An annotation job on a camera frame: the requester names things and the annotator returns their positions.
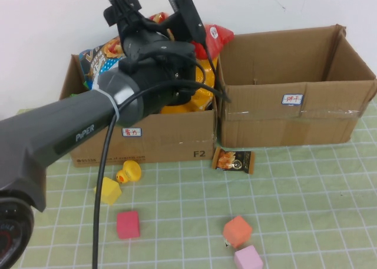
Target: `pink cube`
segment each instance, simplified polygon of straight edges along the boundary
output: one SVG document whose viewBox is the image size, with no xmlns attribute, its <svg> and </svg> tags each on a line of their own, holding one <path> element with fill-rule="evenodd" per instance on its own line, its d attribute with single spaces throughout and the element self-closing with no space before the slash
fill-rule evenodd
<svg viewBox="0 0 377 269">
<path fill-rule="evenodd" d="M 263 261 L 254 246 L 245 247 L 236 251 L 234 254 L 234 262 L 238 269 L 262 269 Z"/>
<path fill-rule="evenodd" d="M 139 215 L 136 211 L 118 213 L 117 232 L 121 240 L 140 236 Z"/>
</svg>

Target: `robotic arm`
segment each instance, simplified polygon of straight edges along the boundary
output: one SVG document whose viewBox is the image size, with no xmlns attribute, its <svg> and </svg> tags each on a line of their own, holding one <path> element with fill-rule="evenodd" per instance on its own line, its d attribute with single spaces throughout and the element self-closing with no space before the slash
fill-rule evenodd
<svg viewBox="0 0 377 269">
<path fill-rule="evenodd" d="M 190 42 L 206 48 L 206 32 L 192 0 L 174 0 L 176 12 L 160 25 L 139 13 L 138 0 L 110 2 L 104 16 L 117 25 L 126 55 L 118 68 L 101 74 L 94 90 L 0 122 L 0 268 L 27 246 L 31 206 L 46 207 L 46 167 L 109 126 L 114 111 L 117 124 L 130 127 L 166 105 L 187 103 L 200 87 L 222 97 L 194 81 Z"/>
</svg>

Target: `black cable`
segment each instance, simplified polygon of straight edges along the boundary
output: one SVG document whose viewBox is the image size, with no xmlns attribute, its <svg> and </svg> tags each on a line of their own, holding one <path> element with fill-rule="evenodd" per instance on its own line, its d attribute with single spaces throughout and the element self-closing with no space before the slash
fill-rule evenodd
<svg viewBox="0 0 377 269">
<path fill-rule="evenodd" d="M 223 93 L 223 97 L 224 99 L 227 101 L 227 102 L 231 102 L 230 98 L 228 97 L 228 95 L 226 94 L 226 91 L 223 87 L 223 84 L 220 82 L 220 78 L 219 78 L 219 73 L 217 72 L 217 70 L 215 69 L 214 65 L 213 65 L 213 61 L 212 61 L 212 57 L 211 57 L 211 54 L 210 54 L 210 51 L 208 49 L 208 46 L 207 44 L 204 42 L 201 44 L 204 48 L 204 50 L 206 51 L 206 54 L 207 54 L 207 58 L 208 58 L 208 61 L 210 63 L 210 66 L 211 66 L 211 69 L 213 71 L 213 74 L 214 74 L 214 83 L 215 84 L 218 84 L 220 89 L 221 89 L 221 92 Z"/>
<path fill-rule="evenodd" d="M 206 71 L 204 70 L 203 66 L 201 66 L 199 64 L 199 62 L 196 61 L 195 58 L 188 57 L 187 55 L 184 55 L 184 54 L 179 54 L 178 52 L 168 52 L 167 51 L 167 52 L 161 53 L 161 51 L 154 51 L 154 52 L 152 51 L 152 52 L 149 52 L 147 54 L 143 54 L 142 56 L 137 58 L 137 62 L 145 60 L 147 58 L 154 58 L 154 57 L 157 57 L 157 56 L 160 56 L 160 55 L 162 55 L 162 56 L 169 56 L 169 55 L 177 56 L 177 57 L 180 57 L 180 58 L 184 59 L 185 61 L 195 65 L 203 73 L 203 81 L 201 83 L 203 84 L 206 81 Z"/>
<path fill-rule="evenodd" d="M 171 87 L 188 87 L 188 88 L 204 88 L 214 95 L 217 95 L 220 98 L 223 98 L 223 94 L 219 93 L 216 89 L 209 87 L 208 85 L 204 85 L 199 82 L 195 81 L 187 81 L 187 80 L 175 80 L 175 81 L 166 81 L 160 82 L 157 85 L 149 87 L 143 91 L 136 92 L 132 94 L 129 98 L 127 98 L 119 107 L 119 112 L 121 112 L 125 107 L 130 105 L 135 99 L 144 96 L 145 94 L 159 91 L 164 88 L 171 88 Z M 97 178 L 97 188 L 95 192 L 95 200 L 94 200 L 94 218 L 93 218 L 93 248 L 92 248 L 92 268 L 98 268 L 98 240 L 99 240 L 99 228 L 100 228 L 100 206 L 101 206 L 101 193 L 102 193 L 102 181 L 104 179 L 104 171 L 106 165 L 106 158 L 107 152 L 110 145 L 111 136 L 113 134 L 113 130 L 115 124 L 117 122 L 117 116 L 114 114 L 110 125 L 108 127 L 106 138 L 104 141 L 104 147 L 102 149 L 102 156 L 100 162 L 100 169 L 98 170 L 98 178 Z"/>
</svg>

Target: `white cable tie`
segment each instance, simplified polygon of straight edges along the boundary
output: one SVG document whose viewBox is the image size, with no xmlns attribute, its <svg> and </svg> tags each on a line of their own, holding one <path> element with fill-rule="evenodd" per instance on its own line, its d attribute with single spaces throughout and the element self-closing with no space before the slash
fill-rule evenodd
<svg viewBox="0 0 377 269">
<path fill-rule="evenodd" d="M 110 100 L 111 104 L 112 104 L 113 107 L 114 107 L 115 114 L 116 114 L 116 116 L 117 116 L 117 122 L 118 122 L 118 120 L 119 120 L 119 109 L 118 109 L 118 106 L 117 106 L 117 104 L 115 103 L 113 97 L 112 97 L 110 94 L 108 94 L 107 92 L 101 90 L 101 89 L 100 89 L 100 86 L 99 86 L 98 84 L 93 84 L 93 86 L 92 86 L 92 90 L 95 90 L 95 91 L 98 91 L 98 92 L 102 93 L 103 95 L 105 95 L 105 96 Z"/>
</svg>

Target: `open cardboard box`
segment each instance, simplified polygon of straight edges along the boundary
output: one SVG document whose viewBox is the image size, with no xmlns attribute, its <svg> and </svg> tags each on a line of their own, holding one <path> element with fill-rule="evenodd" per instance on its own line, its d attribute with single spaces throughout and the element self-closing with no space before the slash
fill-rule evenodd
<svg viewBox="0 0 377 269">
<path fill-rule="evenodd" d="M 78 56 L 72 55 L 60 99 L 85 92 L 83 81 Z M 125 160 L 147 163 L 212 159 L 217 127 L 216 104 L 213 107 L 201 112 L 149 115 L 128 129 L 116 126 L 106 164 L 119 165 Z M 76 167 L 99 165 L 106 131 L 70 152 Z"/>
<path fill-rule="evenodd" d="M 236 35 L 219 64 L 224 147 L 346 142 L 377 91 L 340 25 Z"/>
</svg>

